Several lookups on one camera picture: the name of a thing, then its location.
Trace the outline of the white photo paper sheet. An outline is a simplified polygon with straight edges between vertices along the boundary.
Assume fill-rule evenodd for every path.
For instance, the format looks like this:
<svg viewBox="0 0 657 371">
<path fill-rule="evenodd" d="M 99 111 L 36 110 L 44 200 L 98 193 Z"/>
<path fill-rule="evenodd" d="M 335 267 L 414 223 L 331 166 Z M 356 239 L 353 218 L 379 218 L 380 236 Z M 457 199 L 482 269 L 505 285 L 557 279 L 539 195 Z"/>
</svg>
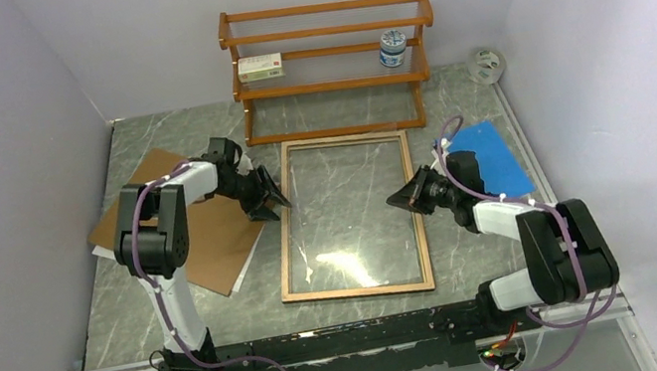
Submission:
<svg viewBox="0 0 657 371">
<path fill-rule="evenodd" d="M 251 263 L 255 248 L 259 242 L 261 234 L 258 234 L 256 240 L 254 241 L 254 244 L 252 245 L 252 248 L 250 249 L 249 255 L 246 257 L 245 263 L 243 264 L 243 267 L 240 271 L 240 274 L 237 276 L 235 283 L 233 284 L 233 287 L 231 288 L 231 293 L 236 293 L 239 292 L 242 285 L 243 281 L 246 277 L 247 269 L 249 267 L 249 264 Z M 112 250 L 109 250 L 107 248 L 101 247 L 101 246 L 94 246 L 91 253 L 94 256 L 97 256 L 98 258 L 103 258 L 106 260 L 115 260 L 114 253 Z"/>
</svg>

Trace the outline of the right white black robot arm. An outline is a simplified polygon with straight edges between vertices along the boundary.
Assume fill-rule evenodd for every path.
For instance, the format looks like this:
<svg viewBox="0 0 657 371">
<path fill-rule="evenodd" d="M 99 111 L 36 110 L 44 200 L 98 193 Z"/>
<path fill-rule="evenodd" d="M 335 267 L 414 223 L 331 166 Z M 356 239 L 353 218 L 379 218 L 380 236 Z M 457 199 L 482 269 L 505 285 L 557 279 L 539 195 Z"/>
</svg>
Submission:
<svg viewBox="0 0 657 371">
<path fill-rule="evenodd" d="M 476 318 L 482 329 L 502 333 L 517 309 L 574 301 L 618 284 L 618 263 L 582 200 L 540 207 L 508 197 L 485 198 L 480 170 L 474 152 L 452 152 L 441 166 L 420 166 L 387 203 L 426 216 L 446 209 L 469 233 L 519 243 L 524 267 L 478 289 Z"/>
</svg>

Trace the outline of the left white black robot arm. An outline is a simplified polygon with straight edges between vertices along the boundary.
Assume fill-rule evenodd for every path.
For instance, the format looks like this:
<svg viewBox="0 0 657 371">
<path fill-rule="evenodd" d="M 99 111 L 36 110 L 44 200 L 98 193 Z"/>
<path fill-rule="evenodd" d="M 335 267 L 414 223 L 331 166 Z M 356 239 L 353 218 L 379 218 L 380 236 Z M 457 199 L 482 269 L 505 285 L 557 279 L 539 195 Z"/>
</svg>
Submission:
<svg viewBox="0 0 657 371">
<path fill-rule="evenodd" d="M 290 204 L 265 166 L 253 166 L 239 144 L 212 137 L 208 147 L 158 179 L 124 185 L 118 196 L 113 254 L 145 288 L 162 327 L 158 371 L 222 371 L 184 270 L 187 207 L 223 196 L 238 201 L 251 222 L 265 222 L 278 220 L 273 207 Z"/>
</svg>

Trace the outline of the blue clipboard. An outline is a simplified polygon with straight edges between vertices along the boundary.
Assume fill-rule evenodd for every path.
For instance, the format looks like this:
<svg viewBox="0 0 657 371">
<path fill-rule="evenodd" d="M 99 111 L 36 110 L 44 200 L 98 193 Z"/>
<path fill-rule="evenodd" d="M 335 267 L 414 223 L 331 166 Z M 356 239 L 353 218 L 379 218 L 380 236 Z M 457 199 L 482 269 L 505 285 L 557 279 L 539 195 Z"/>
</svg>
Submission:
<svg viewBox="0 0 657 371">
<path fill-rule="evenodd" d="M 489 195 L 516 198 L 536 190 L 495 125 L 487 120 L 459 130 L 447 151 L 472 151 L 476 155 L 484 191 Z"/>
</svg>

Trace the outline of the white red small box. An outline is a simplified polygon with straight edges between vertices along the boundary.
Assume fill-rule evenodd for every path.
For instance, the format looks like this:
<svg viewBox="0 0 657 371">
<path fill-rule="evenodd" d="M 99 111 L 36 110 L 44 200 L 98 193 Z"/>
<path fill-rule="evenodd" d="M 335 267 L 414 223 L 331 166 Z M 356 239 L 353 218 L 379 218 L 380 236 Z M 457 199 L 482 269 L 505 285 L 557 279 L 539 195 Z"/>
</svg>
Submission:
<svg viewBox="0 0 657 371">
<path fill-rule="evenodd" d="M 284 76 L 280 53 L 240 58 L 237 67 L 238 79 L 243 84 Z"/>
</svg>

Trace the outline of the orange wooden shelf rack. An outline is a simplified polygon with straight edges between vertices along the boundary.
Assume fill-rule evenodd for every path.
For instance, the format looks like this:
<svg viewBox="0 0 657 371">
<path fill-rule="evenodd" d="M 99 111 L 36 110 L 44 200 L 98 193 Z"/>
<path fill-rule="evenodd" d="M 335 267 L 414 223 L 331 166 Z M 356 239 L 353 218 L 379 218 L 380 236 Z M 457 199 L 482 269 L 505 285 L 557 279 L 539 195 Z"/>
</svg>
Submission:
<svg viewBox="0 0 657 371">
<path fill-rule="evenodd" d="M 422 84 L 431 73 L 424 30 L 433 23 L 430 0 L 343 0 L 222 13 L 218 44 L 231 55 L 232 97 L 244 109 L 246 144 L 424 127 Z M 406 60 L 399 67 L 386 68 L 379 61 L 379 41 L 383 32 L 394 29 L 407 36 Z M 240 58 L 275 53 L 282 56 L 282 78 L 240 83 Z M 412 115 L 407 119 L 265 135 L 254 131 L 259 100 L 392 85 L 409 90 Z"/>
</svg>

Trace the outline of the clear tape roll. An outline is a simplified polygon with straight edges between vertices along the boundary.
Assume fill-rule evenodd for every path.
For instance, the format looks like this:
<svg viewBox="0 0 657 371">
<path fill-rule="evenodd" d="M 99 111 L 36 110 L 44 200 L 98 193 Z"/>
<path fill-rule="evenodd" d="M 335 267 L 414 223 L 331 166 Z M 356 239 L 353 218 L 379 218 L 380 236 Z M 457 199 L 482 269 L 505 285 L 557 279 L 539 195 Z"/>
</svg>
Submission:
<svg viewBox="0 0 657 371">
<path fill-rule="evenodd" d="M 468 76 L 480 85 L 495 85 L 506 70 L 506 58 L 494 49 L 474 49 L 466 60 Z"/>
</svg>

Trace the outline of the blue white ceramic jar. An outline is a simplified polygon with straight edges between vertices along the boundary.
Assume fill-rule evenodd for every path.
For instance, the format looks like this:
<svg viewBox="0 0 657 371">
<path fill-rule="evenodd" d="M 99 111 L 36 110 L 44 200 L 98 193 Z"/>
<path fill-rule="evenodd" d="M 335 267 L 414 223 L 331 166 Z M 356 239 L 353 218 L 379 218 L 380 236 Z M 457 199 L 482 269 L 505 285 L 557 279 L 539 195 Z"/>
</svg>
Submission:
<svg viewBox="0 0 657 371">
<path fill-rule="evenodd" d="M 379 61 L 386 68 L 396 68 L 405 62 L 407 36 L 400 30 L 388 30 L 382 33 Z"/>
</svg>

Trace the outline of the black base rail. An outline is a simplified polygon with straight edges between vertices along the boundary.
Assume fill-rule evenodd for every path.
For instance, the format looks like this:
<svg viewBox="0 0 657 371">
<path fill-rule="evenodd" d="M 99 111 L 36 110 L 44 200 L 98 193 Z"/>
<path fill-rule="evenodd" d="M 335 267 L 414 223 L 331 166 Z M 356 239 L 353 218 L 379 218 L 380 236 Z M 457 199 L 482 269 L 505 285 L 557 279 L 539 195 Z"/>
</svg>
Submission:
<svg viewBox="0 0 657 371">
<path fill-rule="evenodd" d="M 200 353 L 204 366 L 176 352 L 156 371 L 411 371 L 477 361 L 504 337 L 539 330 L 523 308 L 496 310 L 487 295 L 412 312 L 328 326 Z"/>
</svg>

